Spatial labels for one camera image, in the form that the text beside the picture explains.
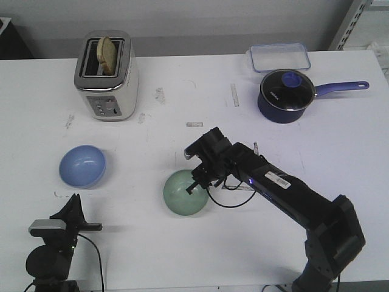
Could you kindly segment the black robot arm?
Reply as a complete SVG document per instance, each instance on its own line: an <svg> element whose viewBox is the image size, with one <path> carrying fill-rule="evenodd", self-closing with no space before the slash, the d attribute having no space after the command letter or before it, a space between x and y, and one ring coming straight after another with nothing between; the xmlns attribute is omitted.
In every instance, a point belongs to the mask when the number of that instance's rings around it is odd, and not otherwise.
<svg viewBox="0 0 389 292"><path fill-rule="evenodd" d="M26 271L33 277L27 289L35 291L79 291L77 281L69 280L72 258L81 237L87 240L98 255L102 291L105 290L102 258L97 245L83 231L101 231L101 223L88 223L84 217L79 194L73 194L64 207L48 219L37 219L28 228L33 237L44 244L35 248L26 259Z"/></svg>
<svg viewBox="0 0 389 292"><path fill-rule="evenodd" d="M308 262L292 291L329 291L365 245L356 211L346 196L327 200L244 144L232 144L219 128L203 134L184 153L186 159L197 156L202 161L192 171L194 183L188 193L196 186L218 186L233 175L306 229Z"/></svg>

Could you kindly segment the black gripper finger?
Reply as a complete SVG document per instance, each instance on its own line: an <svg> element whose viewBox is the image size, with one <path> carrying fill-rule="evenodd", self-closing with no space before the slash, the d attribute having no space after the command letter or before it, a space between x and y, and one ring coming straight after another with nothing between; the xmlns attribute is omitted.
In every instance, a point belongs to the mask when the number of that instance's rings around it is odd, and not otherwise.
<svg viewBox="0 0 389 292"><path fill-rule="evenodd" d="M199 189L201 189L201 186L199 185L199 183L197 181L194 181L193 183L191 183L187 188L186 188L186 192L188 194L192 194L193 191L198 191Z"/></svg>
<svg viewBox="0 0 389 292"><path fill-rule="evenodd" d="M68 214L69 212L71 212L74 208L74 203L77 199L77 195L76 194L73 194L69 200L67 201L67 203L62 207L62 209L59 211L59 214L60 215L66 215Z"/></svg>
<svg viewBox="0 0 389 292"><path fill-rule="evenodd" d="M78 217L83 217L83 208L81 204L81 197L79 194L76 194L75 197L75 213L77 214Z"/></svg>

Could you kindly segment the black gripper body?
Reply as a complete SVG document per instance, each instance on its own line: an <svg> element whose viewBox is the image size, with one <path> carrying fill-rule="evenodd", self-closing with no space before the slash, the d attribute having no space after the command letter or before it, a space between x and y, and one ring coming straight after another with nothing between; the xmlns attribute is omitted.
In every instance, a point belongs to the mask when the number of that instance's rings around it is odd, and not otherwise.
<svg viewBox="0 0 389 292"><path fill-rule="evenodd" d="M66 226L49 232L49 238L70 240L75 238L80 231L101 231L101 223L88 223L82 211L58 212L50 216L51 220L61 220Z"/></svg>
<svg viewBox="0 0 389 292"><path fill-rule="evenodd" d="M231 142L221 133L218 127L206 132L208 134L209 158L204 159L191 173L194 181L201 187L208 187L216 181L216 186L234 172L234 166L227 152L231 150Z"/></svg>

